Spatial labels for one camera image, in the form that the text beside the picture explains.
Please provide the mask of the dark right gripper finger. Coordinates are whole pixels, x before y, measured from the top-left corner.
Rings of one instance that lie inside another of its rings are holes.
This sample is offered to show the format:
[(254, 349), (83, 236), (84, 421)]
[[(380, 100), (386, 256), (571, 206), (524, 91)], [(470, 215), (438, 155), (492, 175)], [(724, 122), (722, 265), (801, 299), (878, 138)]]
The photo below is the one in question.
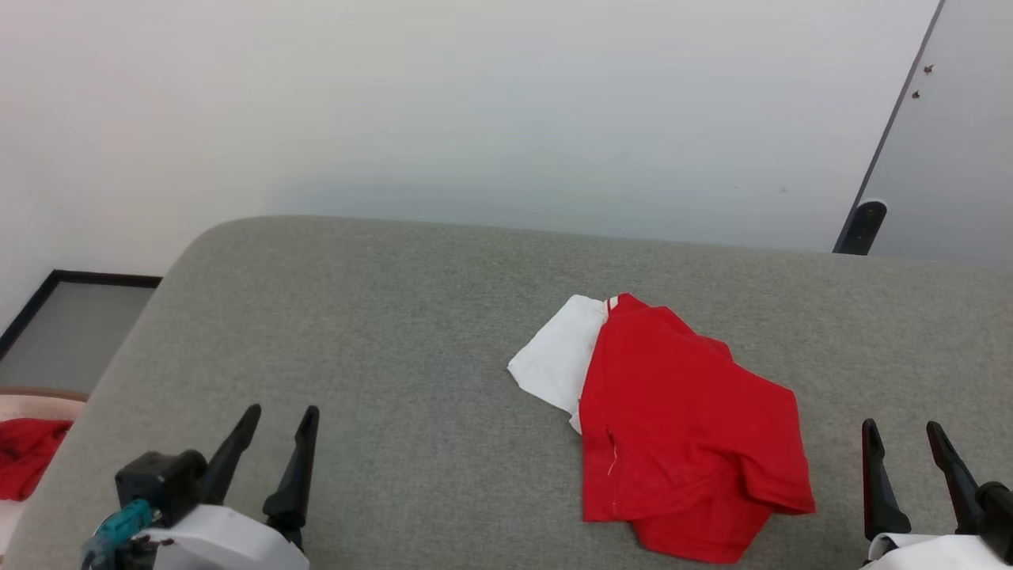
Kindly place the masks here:
[(861, 443), (865, 538), (872, 542), (884, 533), (911, 533), (909, 517), (897, 504), (897, 495), (884, 466), (886, 452), (875, 419), (865, 419), (862, 423)]
[(967, 469), (966, 463), (960, 458), (940, 423), (927, 422), (926, 434), (935, 466), (941, 470), (947, 481), (949, 500), (958, 524), (955, 533), (978, 535), (984, 512), (977, 502), (978, 484), (972, 473)]

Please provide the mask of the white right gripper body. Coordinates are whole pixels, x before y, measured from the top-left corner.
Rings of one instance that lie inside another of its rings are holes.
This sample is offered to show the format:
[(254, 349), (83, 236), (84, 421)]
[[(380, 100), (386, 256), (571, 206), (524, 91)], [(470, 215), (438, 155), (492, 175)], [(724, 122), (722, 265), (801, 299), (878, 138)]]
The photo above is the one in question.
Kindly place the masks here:
[(864, 569), (1011, 569), (983, 538), (966, 534), (875, 535)]

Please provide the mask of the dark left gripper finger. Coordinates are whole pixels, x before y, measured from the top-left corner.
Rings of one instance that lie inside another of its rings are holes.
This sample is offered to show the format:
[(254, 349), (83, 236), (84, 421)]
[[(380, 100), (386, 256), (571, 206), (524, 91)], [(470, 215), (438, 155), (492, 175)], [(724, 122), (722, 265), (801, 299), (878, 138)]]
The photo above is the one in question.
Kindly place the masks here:
[(250, 405), (207, 463), (200, 478), (200, 503), (223, 505), (243, 452), (249, 447), (263, 408)]
[(300, 551), (304, 549), (302, 530), (308, 516), (319, 423), (318, 407), (308, 405), (294, 433), (294, 451), (285, 473), (263, 505), (267, 526), (278, 531)]

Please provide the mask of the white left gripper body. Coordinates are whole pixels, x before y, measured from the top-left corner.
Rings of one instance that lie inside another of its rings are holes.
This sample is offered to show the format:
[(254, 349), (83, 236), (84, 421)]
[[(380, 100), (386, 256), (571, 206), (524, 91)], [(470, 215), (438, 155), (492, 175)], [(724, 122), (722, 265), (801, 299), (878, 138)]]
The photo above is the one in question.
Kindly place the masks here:
[(168, 528), (131, 541), (131, 569), (309, 569), (277, 530), (224, 506), (199, 505)]

